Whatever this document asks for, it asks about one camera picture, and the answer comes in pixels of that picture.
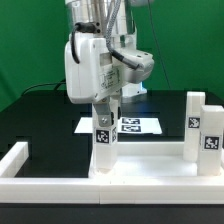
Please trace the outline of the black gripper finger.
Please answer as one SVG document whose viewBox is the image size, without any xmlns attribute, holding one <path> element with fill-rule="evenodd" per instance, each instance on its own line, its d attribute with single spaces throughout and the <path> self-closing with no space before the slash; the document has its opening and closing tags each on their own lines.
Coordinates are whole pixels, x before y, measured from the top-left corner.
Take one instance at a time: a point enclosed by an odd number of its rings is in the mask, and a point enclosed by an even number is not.
<svg viewBox="0 0 224 224">
<path fill-rule="evenodd" d="M 94 104 L 100 127 L 110 127 L 113 124 L 112 112 L 108 102 Z"/>
</svg>

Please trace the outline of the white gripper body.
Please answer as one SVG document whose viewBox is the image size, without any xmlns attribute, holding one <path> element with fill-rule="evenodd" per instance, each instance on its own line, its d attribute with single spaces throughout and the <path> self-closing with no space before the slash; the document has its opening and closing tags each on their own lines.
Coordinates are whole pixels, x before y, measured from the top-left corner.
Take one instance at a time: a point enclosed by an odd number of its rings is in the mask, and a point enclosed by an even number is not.
<svg viewBox="0 0 224 224">
<path fill-rule="evenodd" d="M 75 43 L 79 64 L 72 57 L 70 43 L 65 47 L 66 87 L 71 102 L 96 103 L 119 90 L 121 66 L 113 61 L 105 39 L 77 34 Z"/>
</svg>

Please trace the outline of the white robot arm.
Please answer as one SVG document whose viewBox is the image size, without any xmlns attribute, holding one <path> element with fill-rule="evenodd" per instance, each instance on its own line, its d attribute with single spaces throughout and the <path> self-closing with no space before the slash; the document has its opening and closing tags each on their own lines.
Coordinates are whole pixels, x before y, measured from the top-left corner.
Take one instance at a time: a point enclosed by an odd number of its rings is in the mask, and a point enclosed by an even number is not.
<svg viewBox="0 0 224 224">
<path fill-rule="evenodd" d="M 129 0 L 65 0 L 65 5 L 67 94 L 74 104 L 91 104 L 98 125 L 110 127 L 117 120 L 120 91 L 147 79 L 153 58 L 136 49 Z"/>
</svg>

